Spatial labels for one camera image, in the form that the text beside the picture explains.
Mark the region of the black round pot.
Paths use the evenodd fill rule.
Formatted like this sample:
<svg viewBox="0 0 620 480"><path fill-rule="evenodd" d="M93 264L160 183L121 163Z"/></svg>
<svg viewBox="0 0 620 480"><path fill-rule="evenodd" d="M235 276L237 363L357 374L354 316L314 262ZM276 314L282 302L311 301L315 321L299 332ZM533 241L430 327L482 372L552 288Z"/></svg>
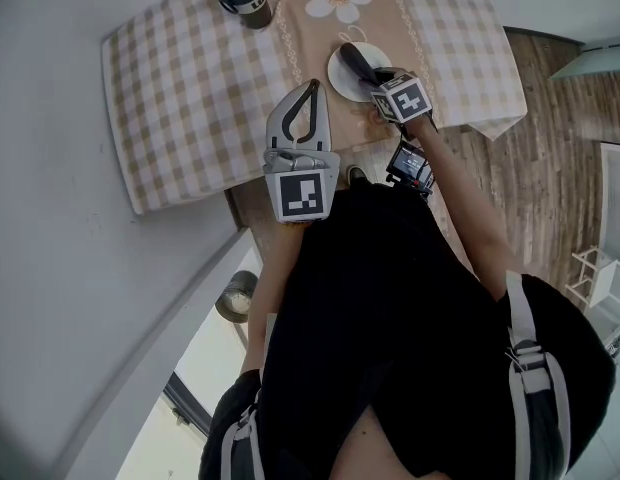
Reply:
<svg viewBox="0 0 620 480"><path fill-rule="evenodd" d="M233 324L246 323L257 282L253 272L237 271L215 303L219 315Z"/></svg>

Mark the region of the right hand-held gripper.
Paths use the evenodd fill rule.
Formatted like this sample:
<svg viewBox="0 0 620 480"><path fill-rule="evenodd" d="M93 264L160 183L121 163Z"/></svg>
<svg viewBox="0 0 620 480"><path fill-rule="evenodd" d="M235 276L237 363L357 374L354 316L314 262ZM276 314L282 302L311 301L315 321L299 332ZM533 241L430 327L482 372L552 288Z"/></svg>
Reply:
<svg viewBox="0 0 620 480"><path fill-rule="evenodd" d="M370 94L386 121L405 124L421 115L432 114L431 101L415 73L394 68L376 68L373 73L378 84Z"/></svg>

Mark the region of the white framed cabinet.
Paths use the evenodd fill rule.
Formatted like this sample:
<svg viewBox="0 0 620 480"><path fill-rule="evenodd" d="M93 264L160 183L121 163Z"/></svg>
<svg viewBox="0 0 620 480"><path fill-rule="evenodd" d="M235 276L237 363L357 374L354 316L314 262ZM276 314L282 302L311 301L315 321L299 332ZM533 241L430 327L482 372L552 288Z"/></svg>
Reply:
<svg viewBox="0 0 620 480"><path fill-rule="evenodd" d="M620 260L620 144L600 144L602 210L599 246Z"/></svg>

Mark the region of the person's right forearm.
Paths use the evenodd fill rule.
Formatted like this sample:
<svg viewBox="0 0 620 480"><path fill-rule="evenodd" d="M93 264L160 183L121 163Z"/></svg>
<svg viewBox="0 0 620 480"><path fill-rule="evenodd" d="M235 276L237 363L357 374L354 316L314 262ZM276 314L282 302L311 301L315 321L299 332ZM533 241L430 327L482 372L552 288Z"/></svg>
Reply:
<svg viewBox="0 0 620 480"><path fill-rule="evenodd" d="M503 221L429 118L409 121L406 130L424 151L475 275L493 299L500 299L506 293L506 274L523 271Z"/></svg>

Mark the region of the person's left forearm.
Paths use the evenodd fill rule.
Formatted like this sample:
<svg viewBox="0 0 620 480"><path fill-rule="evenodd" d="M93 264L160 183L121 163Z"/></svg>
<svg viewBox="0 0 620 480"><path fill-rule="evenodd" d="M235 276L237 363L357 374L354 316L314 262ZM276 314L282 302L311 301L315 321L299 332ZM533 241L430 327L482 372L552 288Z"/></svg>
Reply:
<svg viewBox="0 0 620 480"><path fill-rule="evenodd" d="M298 259L305 228L304 224L276 226L274 240L251 299L242 373L260 369L264 364L268 316L279 311L288 278Z"/></svg>

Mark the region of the black chest-mounted screen device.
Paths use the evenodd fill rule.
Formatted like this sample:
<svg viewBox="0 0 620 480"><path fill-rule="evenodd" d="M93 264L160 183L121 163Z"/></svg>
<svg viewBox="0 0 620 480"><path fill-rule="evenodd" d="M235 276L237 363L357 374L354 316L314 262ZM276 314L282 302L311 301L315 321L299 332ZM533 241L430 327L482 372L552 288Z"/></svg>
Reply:
<svg viewBox="0 0 620 480"><path fill-rule="evenodd" d="M386 168L386 182L416 191L427 200L433 193L434 176L423 151L401 140Z"/></svg>

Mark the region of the checkered tablecloth table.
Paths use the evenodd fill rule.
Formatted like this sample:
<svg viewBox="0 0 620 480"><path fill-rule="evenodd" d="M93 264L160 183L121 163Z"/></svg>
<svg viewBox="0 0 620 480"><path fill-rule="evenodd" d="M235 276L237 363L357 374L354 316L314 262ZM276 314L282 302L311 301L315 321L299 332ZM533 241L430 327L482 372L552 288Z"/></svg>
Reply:
<svg viewBox="0 0 620 480"><path fill-rule="evenodd" d="M189 203L261 175L266 119L294 87L324 85L332 146L395 129L328 73L345 42L414 71L439 127L496 139L527 112L514 56L489 0L264 0L247 28L218 0L163 0L102 46L114 144L134 211Z"/></svg>

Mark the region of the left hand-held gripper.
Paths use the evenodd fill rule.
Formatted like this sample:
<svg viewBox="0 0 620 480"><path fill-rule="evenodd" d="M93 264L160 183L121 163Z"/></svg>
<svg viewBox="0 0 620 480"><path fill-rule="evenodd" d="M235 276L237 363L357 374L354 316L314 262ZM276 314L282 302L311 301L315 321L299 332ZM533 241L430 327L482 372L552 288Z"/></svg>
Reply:
<svg viewBox="0 0 620 480"><path fill-rule="evenodd" d="M291 128L298 116L296 137ZM276 220L326 219L337 189L340 157L328 151L327 93L318 79L297 86L277 104L267 119L266 140L263 172Z"/></svg>

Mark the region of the person's black top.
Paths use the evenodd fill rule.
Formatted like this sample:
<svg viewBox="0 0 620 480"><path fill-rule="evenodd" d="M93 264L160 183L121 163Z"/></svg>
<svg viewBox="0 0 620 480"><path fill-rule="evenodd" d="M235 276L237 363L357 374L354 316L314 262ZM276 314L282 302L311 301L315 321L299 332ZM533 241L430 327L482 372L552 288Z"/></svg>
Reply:
<svg viewBox="0 0 620 480"><path fill-rule="evenodd" d="M223 437L250 405L266 480L328 480L366 409L414 476L515 480L510 320L416 193L337 193L304 232L264 367L217 406L199 480L221 479Z"/></svg>

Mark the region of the white stool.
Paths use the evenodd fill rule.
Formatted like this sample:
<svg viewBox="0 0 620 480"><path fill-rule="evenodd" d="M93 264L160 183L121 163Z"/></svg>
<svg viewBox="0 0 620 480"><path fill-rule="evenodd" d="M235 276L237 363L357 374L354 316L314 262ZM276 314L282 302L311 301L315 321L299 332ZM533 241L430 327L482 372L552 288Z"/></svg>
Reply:
<svg viewBox="0 0 620 480"><path fill-rule="evenodd" d="M612 300L620 305L620 260L599 247L591 247L572 257L580 264L577 280L566 284L569 293L594 308Z"/></svg>

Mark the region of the window with white recess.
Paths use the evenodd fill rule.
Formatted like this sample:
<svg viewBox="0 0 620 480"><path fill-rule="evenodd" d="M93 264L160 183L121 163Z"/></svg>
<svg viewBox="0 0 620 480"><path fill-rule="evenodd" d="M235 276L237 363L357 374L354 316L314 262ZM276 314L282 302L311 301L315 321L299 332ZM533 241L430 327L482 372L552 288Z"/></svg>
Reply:
<svg viewBox="0 0 620 480"><path fill-rule="evenodd" d="M198 480L212 417L172 373L115 480Z"/></svg>

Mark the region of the white round plate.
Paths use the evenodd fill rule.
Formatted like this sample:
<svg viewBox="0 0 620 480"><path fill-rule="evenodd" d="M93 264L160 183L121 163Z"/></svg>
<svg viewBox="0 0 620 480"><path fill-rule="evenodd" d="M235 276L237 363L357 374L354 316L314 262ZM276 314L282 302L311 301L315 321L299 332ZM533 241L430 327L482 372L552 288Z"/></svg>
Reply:
<svg viewBox="0 0 620 480"><path fill-rule="evenodd" d="M354 42L372 68L391 67L390 58L378 47L366 42ZM327 64L327 76L333 89L342 97L357 103L369 103L369 92L359 83L359 78L342 61L336 49Z"/></svg>

